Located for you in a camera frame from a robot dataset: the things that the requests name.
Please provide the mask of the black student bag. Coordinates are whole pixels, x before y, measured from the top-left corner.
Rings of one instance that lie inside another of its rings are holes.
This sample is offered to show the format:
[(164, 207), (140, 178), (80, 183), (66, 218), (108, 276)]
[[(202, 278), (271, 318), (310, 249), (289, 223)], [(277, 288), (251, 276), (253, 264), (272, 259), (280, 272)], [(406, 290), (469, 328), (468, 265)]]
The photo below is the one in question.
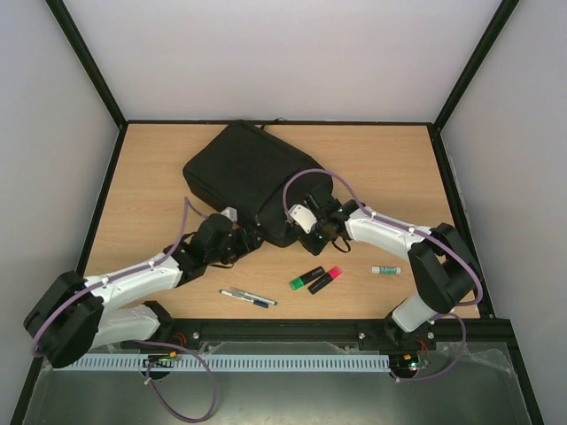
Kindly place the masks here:
[(230, 122), (183, 168), (190, 191), (220, 212), (237, 210), (237, 223), (256, 227), (259, 236), (278, 247), (299, 238), (287, 222), (283, 200), (301, 204), (320, 187), (331, 193), (327, 174), (300, 176), (284, 195), (284, 186), (294, 175), (321, 165), (305, 152), (254, 126), (248, 121)]

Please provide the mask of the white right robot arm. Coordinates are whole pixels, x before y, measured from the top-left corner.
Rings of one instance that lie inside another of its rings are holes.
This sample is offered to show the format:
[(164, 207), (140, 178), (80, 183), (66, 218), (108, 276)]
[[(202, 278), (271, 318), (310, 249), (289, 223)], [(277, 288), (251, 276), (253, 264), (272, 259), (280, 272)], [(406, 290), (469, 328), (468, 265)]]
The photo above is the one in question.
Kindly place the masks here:
[(327, 243), (367, 243), (407, 261), (416, 292), (385, 318), (384, 336), (397, 347), (408, 345), (429, 321), (451, 313), (471, 292), (483, 297), (478, 263), (456, 229), (441, 223), (435, 228), (416, 226), (385, 216), (352, 199), (341, 204), (314, 195), (287, 212), (302, 230), (300, 241), (312, 254)]

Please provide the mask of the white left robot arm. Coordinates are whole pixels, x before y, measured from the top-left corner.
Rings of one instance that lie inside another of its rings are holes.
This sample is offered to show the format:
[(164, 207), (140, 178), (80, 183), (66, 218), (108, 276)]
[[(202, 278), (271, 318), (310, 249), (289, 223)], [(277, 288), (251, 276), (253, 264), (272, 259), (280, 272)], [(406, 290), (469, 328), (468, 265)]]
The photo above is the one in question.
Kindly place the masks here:
[(100, 345), (147, 341), (158, 334), (165, 311), (128, 304), (194, 281), (208, 267), (230, 268), (261, 245), (254, 229), (214, 213), (196, 231), (180, 233), (163, 252), (134, 266), (90, 277), (64, 272), (24, 320), (31, 352), (62, 368)]

